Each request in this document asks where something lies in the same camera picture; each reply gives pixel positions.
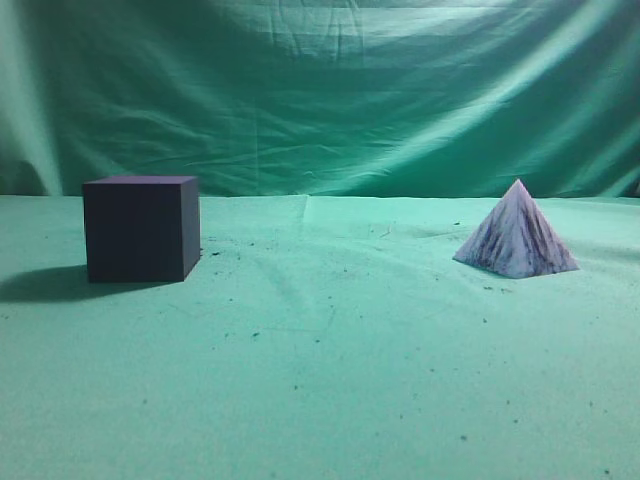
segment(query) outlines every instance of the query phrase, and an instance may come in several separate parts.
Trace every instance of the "dark purple cube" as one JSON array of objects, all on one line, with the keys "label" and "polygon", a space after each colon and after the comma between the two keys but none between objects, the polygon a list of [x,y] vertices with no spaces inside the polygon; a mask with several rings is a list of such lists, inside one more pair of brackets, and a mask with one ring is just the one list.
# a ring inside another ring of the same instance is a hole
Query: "dark purple cube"
[{"label": "dark purple cube", "polygon": [[184,281],[200,259],[197,177],[108,177],[82,196],[90,282]]}]

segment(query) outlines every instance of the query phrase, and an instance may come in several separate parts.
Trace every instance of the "white pyramid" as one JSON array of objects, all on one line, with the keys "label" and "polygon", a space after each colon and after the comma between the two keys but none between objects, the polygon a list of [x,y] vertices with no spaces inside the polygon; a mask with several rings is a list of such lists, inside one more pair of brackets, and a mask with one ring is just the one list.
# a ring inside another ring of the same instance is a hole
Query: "white pyramid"
[{"label": "white pyramid", "polygon": [[510,278],[578,270],[571,253],[520,180],[453,258]]}]

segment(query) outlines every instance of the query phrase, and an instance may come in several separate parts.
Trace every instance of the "cube top face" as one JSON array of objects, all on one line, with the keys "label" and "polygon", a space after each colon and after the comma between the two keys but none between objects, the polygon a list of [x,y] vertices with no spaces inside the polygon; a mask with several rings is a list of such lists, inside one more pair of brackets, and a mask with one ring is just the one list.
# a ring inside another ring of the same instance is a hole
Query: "cube top face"
[{"label": "cube top face", "polygon": [[115,175],[93,182],[86,182],[85,185],[182,185],[196,180],[193,176],[165,176],[165,175]]}]

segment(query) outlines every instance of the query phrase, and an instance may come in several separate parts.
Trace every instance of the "green backdrop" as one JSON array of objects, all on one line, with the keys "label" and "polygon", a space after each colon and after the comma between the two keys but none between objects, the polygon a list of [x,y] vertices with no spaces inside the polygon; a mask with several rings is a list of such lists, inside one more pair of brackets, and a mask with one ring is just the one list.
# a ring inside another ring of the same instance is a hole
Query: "green backdrop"
[{"label": "green backdrop", "polygon": [[630,194],[636,0],[3,0],[0,193]]}]

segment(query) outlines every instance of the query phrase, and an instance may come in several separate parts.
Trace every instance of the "green cloth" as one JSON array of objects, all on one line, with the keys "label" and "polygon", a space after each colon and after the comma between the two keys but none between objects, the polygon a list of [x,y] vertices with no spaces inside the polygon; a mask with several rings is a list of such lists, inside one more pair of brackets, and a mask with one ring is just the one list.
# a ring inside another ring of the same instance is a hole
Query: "green cloth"
[{"label": "green cloth", "polygon": [[539,200],[581,270],[526,280],[451,259],[496,202],[203,198],[153,286],[0,196],[0,478],[638,478],[640,199]]},{"label": "green cloth", "polygon": [[630,194],[636,0],[0,2],[0,193]]}]

